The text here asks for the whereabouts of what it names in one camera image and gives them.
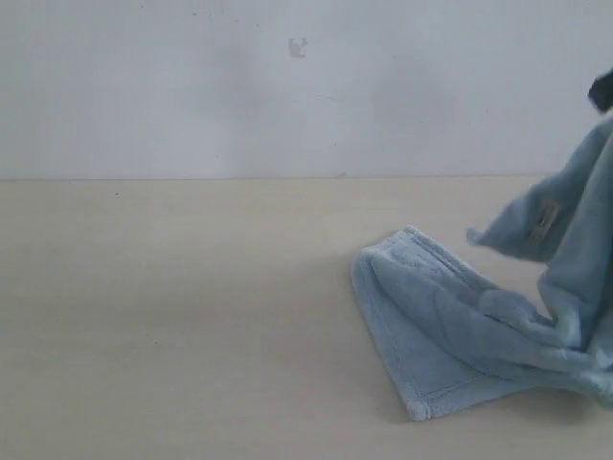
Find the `light blue fluffy towel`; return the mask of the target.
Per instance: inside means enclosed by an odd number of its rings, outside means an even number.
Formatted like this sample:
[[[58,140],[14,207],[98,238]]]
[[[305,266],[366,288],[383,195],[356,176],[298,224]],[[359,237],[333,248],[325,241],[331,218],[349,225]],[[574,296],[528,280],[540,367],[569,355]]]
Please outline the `light blue fluffy towel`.
[[[544,311],[408,226],[361,249],[352,284],[414,421],[532,388],[612,403],[612,123],[469,243],[543,263]]]

